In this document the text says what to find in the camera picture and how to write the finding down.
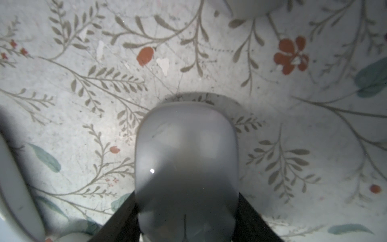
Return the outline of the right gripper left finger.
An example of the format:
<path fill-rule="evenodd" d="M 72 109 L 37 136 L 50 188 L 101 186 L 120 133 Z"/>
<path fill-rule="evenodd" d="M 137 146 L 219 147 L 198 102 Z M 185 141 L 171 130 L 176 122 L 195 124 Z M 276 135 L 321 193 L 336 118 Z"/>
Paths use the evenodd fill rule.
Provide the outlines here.
<path fill-rule="evenodd" d="M 109 221 L 89 242 L 139 242 L 139 210 L 132 192 Z"/>

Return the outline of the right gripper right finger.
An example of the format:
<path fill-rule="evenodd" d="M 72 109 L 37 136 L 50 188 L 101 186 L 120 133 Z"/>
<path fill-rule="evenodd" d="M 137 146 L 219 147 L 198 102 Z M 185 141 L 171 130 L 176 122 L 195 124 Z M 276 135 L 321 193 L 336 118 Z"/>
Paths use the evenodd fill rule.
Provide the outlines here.
<path fill-rule="evenodd" d="M 234 242 L 284 242 L 240 193 Z"/>

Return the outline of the silver mouse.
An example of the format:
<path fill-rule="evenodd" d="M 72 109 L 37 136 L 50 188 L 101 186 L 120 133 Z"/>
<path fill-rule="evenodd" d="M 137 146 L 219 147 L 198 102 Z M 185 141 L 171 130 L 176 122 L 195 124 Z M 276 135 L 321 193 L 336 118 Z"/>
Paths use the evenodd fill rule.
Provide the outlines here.
<path fill-rule="evenodd" d="M 135 193 L 145 242 L 229 242 L 238 204 L 231 120 L 199 102 L 162 104 L 138 130 Z"/>

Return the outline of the white mouse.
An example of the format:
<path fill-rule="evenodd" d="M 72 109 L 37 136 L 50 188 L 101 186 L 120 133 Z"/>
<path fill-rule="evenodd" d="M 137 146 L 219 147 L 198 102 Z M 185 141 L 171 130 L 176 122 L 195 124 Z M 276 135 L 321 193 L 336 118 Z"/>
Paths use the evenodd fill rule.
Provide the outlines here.
<path fill-rule="evenodd" d="M 45 241 L 40 215 L 3 137 L 1 137 L 1 241 Z"/>

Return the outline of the grey egg-shaped mouse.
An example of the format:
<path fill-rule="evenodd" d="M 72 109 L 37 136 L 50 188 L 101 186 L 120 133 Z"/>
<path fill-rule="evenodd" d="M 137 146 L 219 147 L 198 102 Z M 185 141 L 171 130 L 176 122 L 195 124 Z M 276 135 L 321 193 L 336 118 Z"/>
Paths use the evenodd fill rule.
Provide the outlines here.
<path fill-rule="evenodd" d="M 284 5 L 284 0 L 208 0 L 212 7 L 233 19 L 250 19 Z"/>

